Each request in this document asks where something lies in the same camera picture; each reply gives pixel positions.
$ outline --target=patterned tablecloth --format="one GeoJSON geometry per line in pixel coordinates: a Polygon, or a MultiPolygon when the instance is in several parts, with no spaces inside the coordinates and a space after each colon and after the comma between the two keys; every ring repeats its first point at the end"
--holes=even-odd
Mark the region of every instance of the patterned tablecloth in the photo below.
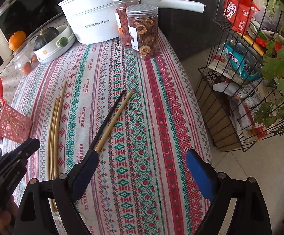
{"type": "MultiPolygon", "coordinates": [[[[120,40],[83,45],[42,63],[23,77],[12,106],[33,120],[41,148],[15,191],[46,180],[47,134],[54,100],[67,89],[59,130],[59,172],[80,162],[123,89],[135,89],[99,155],[99,165],[76,204],[92,234],[193,234],[209,205],[185,164],[188,149],[210,161],[204,123],[177,56],[159,33],[154,59],[135,58],[120,40]]],[[[19,144],[4,141],[11,151],[19,144]]]]}

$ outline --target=pot handle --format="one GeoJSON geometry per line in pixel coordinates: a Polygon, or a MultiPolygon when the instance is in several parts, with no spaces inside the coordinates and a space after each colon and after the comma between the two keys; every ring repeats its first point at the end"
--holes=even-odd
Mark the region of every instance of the pot handle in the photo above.
{"type": "Polygon", "coordinates": [[[159,8],[179,9],[204,13],[206,6],[189,0],[141,0],[141,4],[155,5],[159,8]]]}

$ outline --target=jar of dried fruit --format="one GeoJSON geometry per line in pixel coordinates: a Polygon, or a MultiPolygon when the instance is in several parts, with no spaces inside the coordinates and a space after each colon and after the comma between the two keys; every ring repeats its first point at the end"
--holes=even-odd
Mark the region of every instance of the jar of dried fruit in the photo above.
{"type": "Polygon", "coordinates": [[[152,58],[158,51],[157,6],[137,4],[126,9],[132,48],[140,58],[152,58]]]}
{"type": "Polygon", "coordinates": [[[131,5],[138,4],[139,1],[140,0],[113,0],[113,4],[116,7],[115,16],[120,34],[121,45],[125,48],[131,48],[126,8],[131,5]]]}

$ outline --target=bowl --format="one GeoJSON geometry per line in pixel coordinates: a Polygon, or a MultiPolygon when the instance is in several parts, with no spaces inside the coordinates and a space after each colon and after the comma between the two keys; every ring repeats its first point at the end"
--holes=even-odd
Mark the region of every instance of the bowl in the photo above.
{"type": "Polygon", "coordinates": [[[67,24],[57,27],[57,30],[59,32],[58,36],[56,36],[53,40],[47,43],[44,47],[33,51],[34,54],[36,54],[36,57],[39,62],[48,61],[50,57],[52,57],[52,60],[55,60],[63,53],[65,53],[76,40],[75,34],[73,33],[71,27],[67,24]],[[60,47],[58,41],[63,37],[66,37],[68,39],[68,43],[64,47],[60,47]]]}

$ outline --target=dark screen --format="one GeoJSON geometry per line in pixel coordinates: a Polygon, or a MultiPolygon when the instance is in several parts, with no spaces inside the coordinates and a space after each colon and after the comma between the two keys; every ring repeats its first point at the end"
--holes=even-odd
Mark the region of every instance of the dark screen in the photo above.
{"type": "Polygon", "coordinates": [[[62,12],[58,4],[63,0],[15,0],[0,15],[0,28],[9,40],[16,31],[29,36],[44,23],[62,12]]]}

